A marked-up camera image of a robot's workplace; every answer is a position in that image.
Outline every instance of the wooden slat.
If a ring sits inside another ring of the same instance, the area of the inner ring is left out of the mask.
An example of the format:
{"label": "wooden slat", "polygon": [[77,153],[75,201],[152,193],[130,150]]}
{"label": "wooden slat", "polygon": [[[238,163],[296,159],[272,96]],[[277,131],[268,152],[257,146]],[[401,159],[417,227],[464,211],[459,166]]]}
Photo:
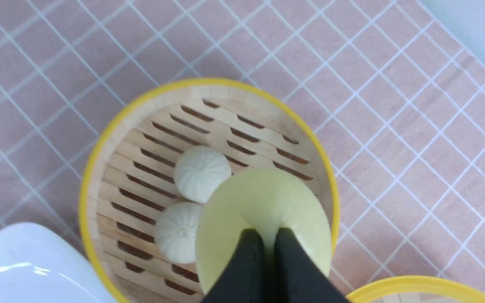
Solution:
{"label": "wooden slat", "polygon": [[[116,221],[114,219],[110,219],[105,215],[98,215],[98,224],[101,231],[101,234],[109,236],[110,238],[114,238],[116,240],[122,241],[127,243],[130,246],[136,247],[146,253],[154,255],[160,259],[167,261],[164,255],[160,252],[160,250],[156,247],[154,243],[147,242],[142,240],[132,234],[128,234],[117,228]],[[188,270],[193,273],[197,273],[196,264],[177,264],[177,266],[183,267],[185,270]]]}
{"label": "wooden slat", "polygon": [[137,194],[140,197],[147,197],[148,200],[163,207],[169,207],[175,203],[174,199],[168,198],[163,194],[159,194],[152,189],[141,186],[140,184],[129,180],[125,173],[110,166],[106,166],[106,171],[104,172],[104,176],[102,176],[102,180]]}
{"label": "wooden slat", "polygon": [[143,203],[140,203],[138,201],[134,201],[129,197],[123,196],[123,194],[119,192],[119,188],[105,181],[102,181],[102,184],[100,185],[99,197],[121,205],[122,207],[126,207],[131,211],[140,213],[153,220],[158,219],[158,217],[160,216],[160,211],[154,209],[153,207],[144,205]]}
{"label": "wooden slat", "polygon": [[113,219],[116,222],[123,223],[126,226],[129,226],[131,228],[134,228],[135,230],[143,232],[144,234],[148,234],[149,236],[154,237],[154,225],[141,221],[140,219],[137,219],[132,215],[123,213],[123,211],[113,208],[108,200],[99,198],[98,212],[100,215],[105,215],[106,217]]}
{"label": "wooden slat", "polygon": [[169,192],[174,196],[180,196],[179,191],[175,187],[175,184],[135,167],[133,161],[127,157],[123,157],[119,154],[113,154],[108,165],[117,170],[123,171],[126,174],[136,177],[142,181],[145,181],[148,184],[154,184],[154,186],[160,188],[161,190]]}
{"label": "wooden slat", "polygon": [[194,295],[186,295],[180,291],[174,290],[164,283],[164,279],[156,274],[151,274],[148,271],[142,273],[133,272],[125,267],[125,262],[119,260],[112,255],[106,254],[106,259],[110,262],[113,272],[119,278],[132,282],[147,290],[158,293],[168,299],[175,300],[181,303],[197,303],[203,298],[203,295],[195,293]]}
{"label": "wooden slat", "polygon": [[[278,163],[281,163],[282,165],[298,171],[299,173],[305,174],[310,177],[317,177],[315,169],[311,163],[303,165],[301,163],[293,161],[292,159],[286,158],[277,152],[276,146],[270,144],[267,141],[262,140],[259,142],[249,142],[248,140],[245,140],[239,136],[235,136],[231,132],[227,124],[222,123],[218,120],[213,120],[210,122],[203,121],[200,118],[183,111],[181,107],[169,107],[165,109],[165,111],[181,120],[188,121],[193,125],[211,131],[210,134],[205,134],[205,137],[208,137],[208,141],[211,140],[210,137],[214,137],[213,140],[215,141],[225,138],[225,140],[233,142],[254,153],[257,153],[256,155],[254,155],[254,158],[260,158],[260,155],[262,155],[268,158],[269,161],[276,161]],[[256,159],[255,161],[265,161],[265,159]]]}
{"label": "wooden slat", "polygon": [[249,136],[265,140],[281,149],[289,150],[292,154],[304,158],[306,153],[304,149],[299,144],[291,144],[287,142],[282,134],[277,133],[269,128],[258,129],[256,127],[250,126],[249,124],[240,121],[235,114],[225,109],[219,107],[218,109],[212,109],[201,102],[201,100],[190,99],[182,102],[185,106],[203,113],[204,115],[222,121],[225,124],[231,125],[233,128],[240,130]]}
{"label": "wooden slat", "polygon": [[140,259],[117,247],[117,240],[110,238],[104,234],[100,236],[100,242],[102,243],[104,251],[106,253],[123,261],[141,267],[148,272],[155,274],[156,276],[161,276],[162,278],[166,278],[197,293],[203,294],[199,282],[192,281],[188,278],[185,278],[184,276],[174,273],[171,269],[170,262],[157,257],[152,257],[150,260]]}
{"label": "wooden slat", "polygon": [[121,284],[121,286],[124,287],[132,295],[132,297],[140,303],[176,303],[173,300],[170,300],[122,278],[117,278],[117,280],[119,284]]}

